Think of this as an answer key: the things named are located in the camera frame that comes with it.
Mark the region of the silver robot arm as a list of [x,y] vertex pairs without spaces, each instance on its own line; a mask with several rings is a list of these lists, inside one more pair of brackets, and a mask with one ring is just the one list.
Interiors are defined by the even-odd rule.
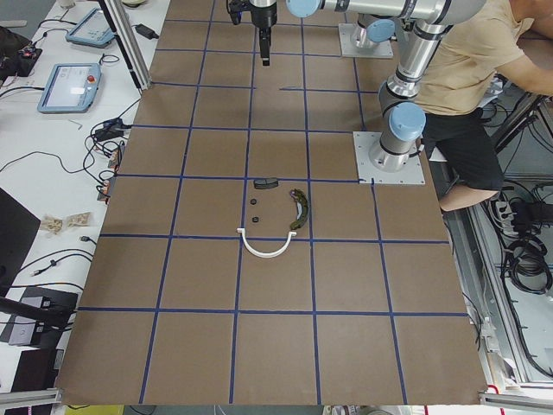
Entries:
[[455,24],[474,16],[484,4],[483,1],[288,1],[286,7],[299,18],[331,10],[414,22],[396,72],[379,89],[385,129],[369,150],[369,158],[377,169],[396,172],[410,158],[411,145],[422,135],[426,123],[423,110],[412,102],[419,92],[418,82],[443,36]]

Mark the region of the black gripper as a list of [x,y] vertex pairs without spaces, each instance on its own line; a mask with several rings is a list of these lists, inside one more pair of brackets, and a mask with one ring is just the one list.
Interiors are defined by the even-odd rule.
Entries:
[[241,23],[242,14],[251,13],[252,23],[259,29],[259,49],[262,65],[270,65],[271,28],[277,24],[276,0],[231,0],[228,14],[234,25]]

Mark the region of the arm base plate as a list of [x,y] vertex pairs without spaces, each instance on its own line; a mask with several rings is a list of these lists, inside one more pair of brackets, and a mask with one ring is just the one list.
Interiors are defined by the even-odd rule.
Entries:
[[360,184],[416,185],[425,184],[423,167],[417,155],[416,142],[404,154],[393,155],[381,147],[381,132],[355,131],[355,151]]
[[342,57],[369,59],[393,57],[390,38],[373,41],[369,37],[370,30],[361,28],[357,23],[340,23],[338,32]]

